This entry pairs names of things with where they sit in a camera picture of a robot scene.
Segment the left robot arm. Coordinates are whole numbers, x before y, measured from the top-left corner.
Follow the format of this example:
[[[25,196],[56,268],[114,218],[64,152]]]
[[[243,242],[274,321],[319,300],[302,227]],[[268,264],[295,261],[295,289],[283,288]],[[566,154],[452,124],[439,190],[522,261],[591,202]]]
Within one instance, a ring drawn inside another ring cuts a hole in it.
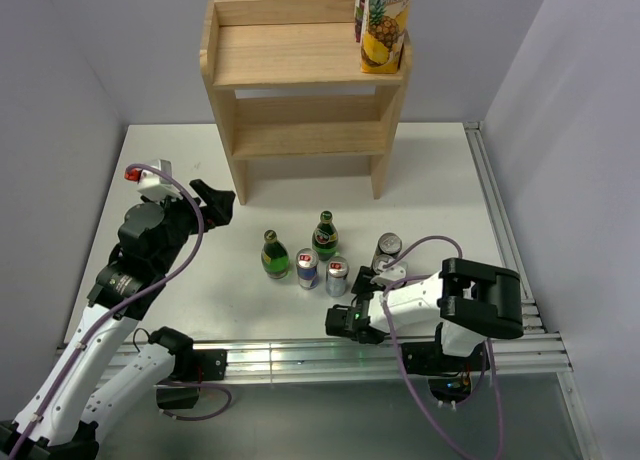
[[[191,236],[226,226],[235,193],[192,180],[141,184],[139,204],[124,216],[107,265],[98,273],[80,323],[47,380],[12,421],[1,424],[1,450],[11,459],[93,459],[115,421],[158,383],[196,387],[191,337],[169,327],[149,336],[134,359],[105,385],[98,382],[168,281]]]

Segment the black yellow tall can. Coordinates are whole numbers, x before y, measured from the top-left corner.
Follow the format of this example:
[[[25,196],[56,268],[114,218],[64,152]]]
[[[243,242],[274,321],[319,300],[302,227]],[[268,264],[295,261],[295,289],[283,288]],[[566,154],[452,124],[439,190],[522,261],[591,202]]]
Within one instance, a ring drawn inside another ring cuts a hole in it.
[[[382,274],[390,268],[394,261],[395,258],[392,256],[380,254],[373,259],[371,268],[376,274]]]

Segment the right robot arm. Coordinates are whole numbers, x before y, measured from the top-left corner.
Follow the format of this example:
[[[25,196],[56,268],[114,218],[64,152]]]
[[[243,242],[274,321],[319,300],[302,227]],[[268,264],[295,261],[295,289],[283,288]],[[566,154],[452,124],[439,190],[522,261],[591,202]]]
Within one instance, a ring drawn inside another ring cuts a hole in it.
[[[328,309],[326,334],[378,345],[401,329],[422,326],[431,341],[400,344],[405,371],[444,376],[490,366],[484,344],[524,334],[517,272],[462,258],[442,262],[435,274],[410,277],[389,256],[375,268],[362,267],[352,287],[352,304]]]

